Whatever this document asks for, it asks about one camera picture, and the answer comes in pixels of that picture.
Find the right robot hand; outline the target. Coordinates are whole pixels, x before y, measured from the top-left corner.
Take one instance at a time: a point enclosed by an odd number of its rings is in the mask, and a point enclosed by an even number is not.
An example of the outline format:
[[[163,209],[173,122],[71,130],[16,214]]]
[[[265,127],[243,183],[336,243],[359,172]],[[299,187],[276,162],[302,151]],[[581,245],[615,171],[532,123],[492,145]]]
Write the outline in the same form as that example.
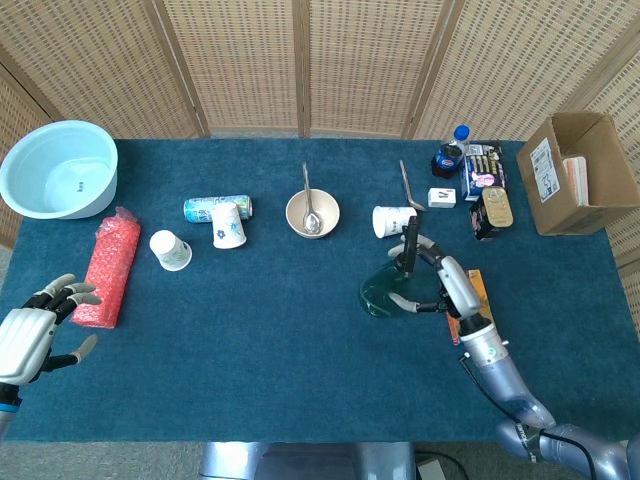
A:
[[[417,235],[417,255],[431,265],[440,280],[439,300],[419,303],[391,290],[387,297],[410,313],[447,312],[460,322],[460,335],[469,336],[489,326],[480,314],[481,301],[460,264],[428,237]]]

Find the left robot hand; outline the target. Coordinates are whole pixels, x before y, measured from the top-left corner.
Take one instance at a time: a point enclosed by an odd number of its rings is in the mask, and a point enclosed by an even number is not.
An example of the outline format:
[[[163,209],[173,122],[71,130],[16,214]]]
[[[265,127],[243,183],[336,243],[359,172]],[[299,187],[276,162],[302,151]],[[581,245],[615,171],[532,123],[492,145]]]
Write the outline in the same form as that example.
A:
[[[1,322],[1,382],[21,387],[38,375],[76,365],[91,353],[97,336],[88,336],[70,353],[54,356],[51,346],[62,322],[81,305],[96,306],[95,286],[64,274],[33,293]]]

